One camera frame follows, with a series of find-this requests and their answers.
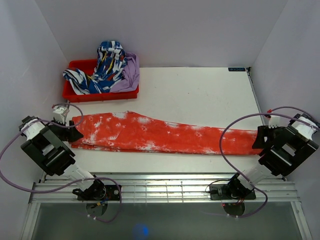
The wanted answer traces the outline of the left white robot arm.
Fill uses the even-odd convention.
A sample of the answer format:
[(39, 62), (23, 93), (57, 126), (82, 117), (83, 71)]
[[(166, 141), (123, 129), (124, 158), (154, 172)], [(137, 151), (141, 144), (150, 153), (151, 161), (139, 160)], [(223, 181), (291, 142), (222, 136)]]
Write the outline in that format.
[(102, 200), (107, 195), (104, 183), (95, 179), (86, 170), (81, 169), (75, 160), (75, 154), (65, 144), (74, 143), (84, 137), (76, 127), (67, 128), (64, 123), (45, 124), (38, 117), (27, 116), (19, 126), (26, 142), (21, 149), (49, 176), (64, 176), (78, 181), (78, 188), (72, 193), (80, 200)]

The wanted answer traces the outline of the red plastic bin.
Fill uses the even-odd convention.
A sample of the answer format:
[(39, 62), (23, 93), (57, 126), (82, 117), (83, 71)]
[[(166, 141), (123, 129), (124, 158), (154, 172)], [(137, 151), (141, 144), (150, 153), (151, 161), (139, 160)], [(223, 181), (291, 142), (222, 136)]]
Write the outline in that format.
[[(97, 66), (96, 59), (83, 59), (73, 60), (69, 63), (69, 68), (77, 68), (82, 70), (88, 75), (92, 75), (94, 68)], [(62, 91), (62, 97), (71, 103), (87, 103), (87, 102), (99, 102), (99, 101), (113, 101), (113, 100), (130, 100), (137, 99), (139, 93), (139, 87), (136, 90), (119, 93), (97, 93), (97, 94), (85, 94), (77, 95), (70, 82), (65, 81)]]

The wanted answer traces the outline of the red white tie-dye trousers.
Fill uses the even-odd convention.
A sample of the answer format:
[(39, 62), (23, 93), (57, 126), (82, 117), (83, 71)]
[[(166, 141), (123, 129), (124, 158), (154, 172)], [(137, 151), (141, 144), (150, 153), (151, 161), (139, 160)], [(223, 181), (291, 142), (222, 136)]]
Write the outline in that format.
[(149, 152), (250, 156), (257, 131), (174, 123), (136, 112), (96, 113), (72, 118), (83, 138), (72, 148), (109, 152)]

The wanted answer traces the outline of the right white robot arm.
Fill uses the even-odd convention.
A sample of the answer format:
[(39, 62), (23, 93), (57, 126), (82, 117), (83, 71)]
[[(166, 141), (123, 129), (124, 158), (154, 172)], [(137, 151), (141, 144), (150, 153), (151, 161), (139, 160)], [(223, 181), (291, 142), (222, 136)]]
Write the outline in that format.
[(289, 124), (279, 126), (280, 117), (267, 115), (268, 125), (259, 126), (253, 149), (261, 149), (258, 162), (242, 174), (236, 173), (223, 187), (232, 199), (245, 199), (254, 185), (271, 176), (287, 176), (318, 148), (312, 136), (320, 123), (307, 114), (296, 114)]

